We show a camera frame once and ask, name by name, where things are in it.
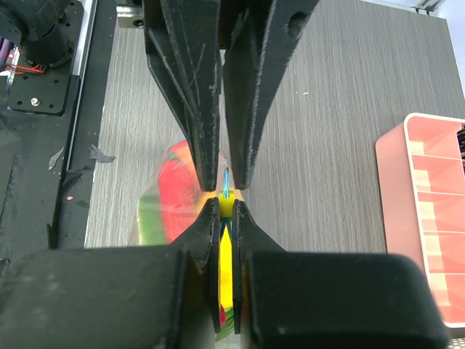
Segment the yellow toy mango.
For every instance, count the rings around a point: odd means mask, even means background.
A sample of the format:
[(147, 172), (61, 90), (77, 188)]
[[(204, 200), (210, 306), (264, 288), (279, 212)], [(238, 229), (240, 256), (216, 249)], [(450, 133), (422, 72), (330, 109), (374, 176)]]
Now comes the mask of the yellow toy mango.
[(225, 228), (219, 246), (219, 300), (227, 310), (233, 306), (233, 262), (232, 244), (228, 229)]

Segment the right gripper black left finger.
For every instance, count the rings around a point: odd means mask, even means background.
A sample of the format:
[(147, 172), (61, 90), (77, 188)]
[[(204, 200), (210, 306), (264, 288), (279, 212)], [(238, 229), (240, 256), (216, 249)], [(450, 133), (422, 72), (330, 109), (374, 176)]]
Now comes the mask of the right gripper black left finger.
[(1, 283), (3, 348), (213, 348), (219, 201), (160, 246), (47, 250)]

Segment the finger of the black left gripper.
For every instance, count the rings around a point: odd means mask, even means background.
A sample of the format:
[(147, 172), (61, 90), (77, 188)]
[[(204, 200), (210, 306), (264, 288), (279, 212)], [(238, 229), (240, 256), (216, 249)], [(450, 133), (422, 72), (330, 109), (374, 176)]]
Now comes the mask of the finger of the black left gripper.
[(223, 79), (231, 168), (250, 186), (264, 123), (316, 1), (247, 1), (225, 53)]
[(219, 1), (144, 1), (147, 63), (188, 143), (201, 188), (217, 186)]

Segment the clear zip top bag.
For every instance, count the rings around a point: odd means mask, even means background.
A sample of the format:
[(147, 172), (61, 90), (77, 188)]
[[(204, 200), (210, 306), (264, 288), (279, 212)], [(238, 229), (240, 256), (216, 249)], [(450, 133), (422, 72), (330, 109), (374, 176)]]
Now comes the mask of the clear zip top bag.
[[(198, 217), (206, 200), (218, 197), (221, 204), (233, 205), (241, 200), (241, 192), (229, 179), (228, 199), (222, 198), (224, 181), (213, 192), (201, 190), (186, 140), (177, 140), (166, 150), (158, 171), (152, 176), (146, 191), (139, 197), (129, 244), (153, 246), (170, 244), (189, 228)], [(230, 225), (221, 227), (220, 240), (220, 303), (221, 331), (216, 342), (226, 341), (234, 332), (233, 267)]]

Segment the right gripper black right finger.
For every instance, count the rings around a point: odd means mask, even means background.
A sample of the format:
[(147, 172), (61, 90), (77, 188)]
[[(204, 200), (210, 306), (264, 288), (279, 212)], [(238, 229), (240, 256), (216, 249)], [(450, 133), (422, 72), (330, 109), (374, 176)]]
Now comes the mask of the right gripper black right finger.
[(288, 252), (232, 209), (235, 332), (243, 348), (446, 348), (424, 274), (398, 254)]

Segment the toy watermelon slice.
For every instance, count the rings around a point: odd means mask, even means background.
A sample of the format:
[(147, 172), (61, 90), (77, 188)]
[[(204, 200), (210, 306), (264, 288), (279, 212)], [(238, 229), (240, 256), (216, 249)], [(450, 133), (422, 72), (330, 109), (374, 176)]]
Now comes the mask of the toy watermelon slice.
[(194, 223), (202, 197), (187, 141), (173, 144), (137, 203), (137, 242), (170, 244)]

